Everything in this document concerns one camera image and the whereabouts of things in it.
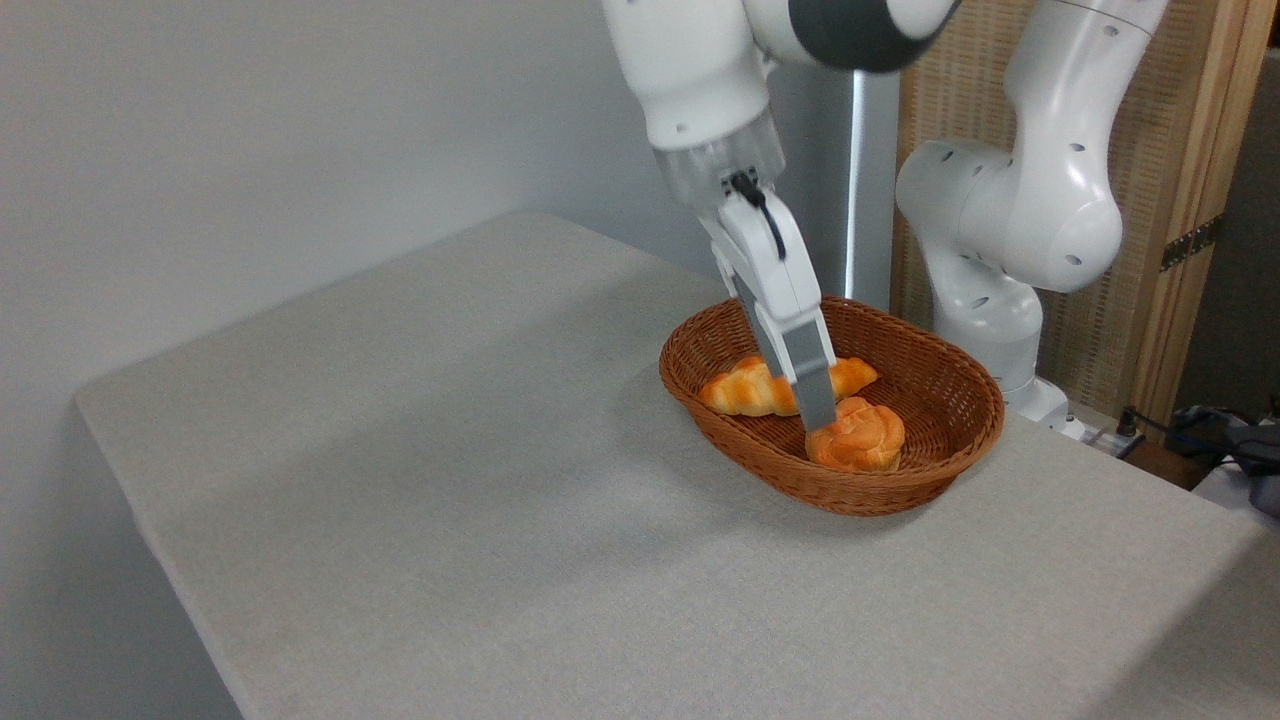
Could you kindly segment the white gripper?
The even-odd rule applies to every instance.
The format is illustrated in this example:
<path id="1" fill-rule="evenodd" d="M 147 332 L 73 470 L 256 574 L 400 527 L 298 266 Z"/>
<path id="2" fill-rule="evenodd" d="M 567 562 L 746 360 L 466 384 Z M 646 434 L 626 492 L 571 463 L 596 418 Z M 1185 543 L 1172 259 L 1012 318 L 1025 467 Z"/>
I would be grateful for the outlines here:
<path id="1" fill-rule="evenodd" d="M 751 188 L 760 206 L 731 184 L 699 217 L 730 296 L 746 313 L 765 365 L 790 383 L 806 433 L 836 420 L 835 355 L 820 310 L 820 288 L 799 224 L 769 187 Z"/>

